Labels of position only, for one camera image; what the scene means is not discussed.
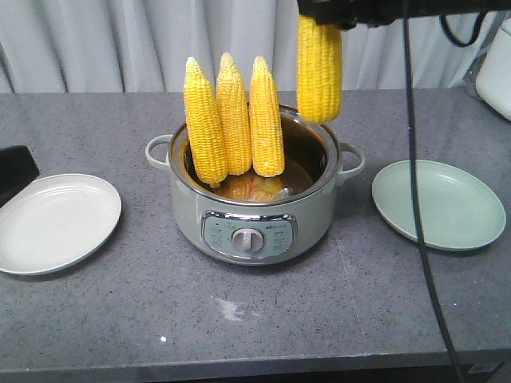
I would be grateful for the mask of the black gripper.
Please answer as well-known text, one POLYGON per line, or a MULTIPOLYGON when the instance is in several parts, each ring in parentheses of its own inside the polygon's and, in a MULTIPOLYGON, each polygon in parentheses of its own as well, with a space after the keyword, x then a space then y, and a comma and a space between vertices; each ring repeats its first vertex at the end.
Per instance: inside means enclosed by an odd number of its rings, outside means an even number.
POLYGON ((319 26, 351 30, 357 25, 388 26, 402 18, 402 1, 297 1, 299 14, 319 26))

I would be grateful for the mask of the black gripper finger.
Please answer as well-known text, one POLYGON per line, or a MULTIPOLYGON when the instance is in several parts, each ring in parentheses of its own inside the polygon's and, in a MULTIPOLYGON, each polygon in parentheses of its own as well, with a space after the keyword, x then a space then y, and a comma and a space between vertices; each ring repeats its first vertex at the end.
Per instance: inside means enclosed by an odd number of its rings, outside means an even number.
POLYGON ((1 149, 1 204, 3 207, 39 175, 39 169, 25 145, 1 149))

